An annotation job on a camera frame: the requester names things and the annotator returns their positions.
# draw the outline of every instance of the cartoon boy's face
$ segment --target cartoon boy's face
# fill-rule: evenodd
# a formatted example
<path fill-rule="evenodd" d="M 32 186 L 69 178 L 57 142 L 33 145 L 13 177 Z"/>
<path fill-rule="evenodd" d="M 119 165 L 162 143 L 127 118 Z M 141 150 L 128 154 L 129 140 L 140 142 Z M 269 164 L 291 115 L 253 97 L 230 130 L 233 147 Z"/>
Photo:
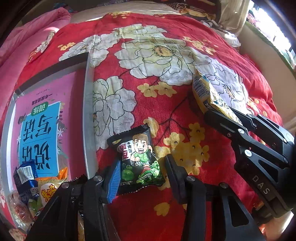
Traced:
<path fill-rule="evenodd" d="M 142 154 L 142 153 L 146 152 L 147 148 L 148 148 L 147 141 L 145 141 L 145 140 L 137 140 L 137 139 L 135 139 L 133 141 L 133 146 L 135 148 L 135 151 L 137 153 L 139 153 L 139 154 Z"/>

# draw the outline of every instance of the wall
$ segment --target wall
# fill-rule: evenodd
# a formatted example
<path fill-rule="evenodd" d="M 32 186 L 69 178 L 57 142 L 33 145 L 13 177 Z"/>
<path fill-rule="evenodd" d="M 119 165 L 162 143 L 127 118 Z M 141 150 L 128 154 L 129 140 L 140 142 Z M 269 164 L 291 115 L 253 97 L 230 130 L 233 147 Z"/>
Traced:
<path fill-rule="evenodd" d="M 244 25 L 238 36 L 241 54 L 248 54 L 259 66 L 273 92 L 273 101 L 292 134 L 296 130 L 296 79 L 278 53 Z"/>

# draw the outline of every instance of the white barcode label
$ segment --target white barcode label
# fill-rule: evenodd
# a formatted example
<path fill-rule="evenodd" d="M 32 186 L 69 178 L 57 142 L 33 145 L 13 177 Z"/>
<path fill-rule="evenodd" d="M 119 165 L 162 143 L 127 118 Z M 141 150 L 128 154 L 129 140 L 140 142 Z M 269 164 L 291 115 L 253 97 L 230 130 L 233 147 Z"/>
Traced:
<path fill-rule="evenodd" d="M 200 78 L 195 78 L 193 81 L 193 88 L 196 92 L 196 94 L 202 98 L 206 95 L 210 95 L 207 88 L 203 85 L 203 83 L 200 81 Z"/>
<path fill-rule="evenodd" d="M 24 184 L 28 180 L 34 180 L 33 172 L 31 166 L 27 167 L 20 167 L 17 170 L 17 173 L 20 177 L 20 181 L 22 184 Z"/>

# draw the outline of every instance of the pink fabric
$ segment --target pink fabric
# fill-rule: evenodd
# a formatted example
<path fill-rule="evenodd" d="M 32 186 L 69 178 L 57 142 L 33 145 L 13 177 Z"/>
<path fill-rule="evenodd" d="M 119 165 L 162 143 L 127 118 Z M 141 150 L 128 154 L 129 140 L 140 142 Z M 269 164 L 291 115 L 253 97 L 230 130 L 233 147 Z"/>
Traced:
<path fill-rule="evenodd" d="M 64 8 L 47 12 L 24 26 L 15 28 L 0 48 L 0 116 L 13 92 L 29 54 L 46 40 L 50 31 L 57 32 L 70 22 L 71 15 Z"/>

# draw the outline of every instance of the curtain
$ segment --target curtain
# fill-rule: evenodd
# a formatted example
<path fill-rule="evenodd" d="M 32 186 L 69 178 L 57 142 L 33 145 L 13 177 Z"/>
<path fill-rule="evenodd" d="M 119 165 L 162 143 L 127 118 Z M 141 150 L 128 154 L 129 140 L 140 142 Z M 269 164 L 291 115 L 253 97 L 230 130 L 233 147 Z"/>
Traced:
<path fill-rule="evenodd" d="M 246 22 L 250 0 L 220 0 L 220 3 L 219 25 L 238 36 Z"/>

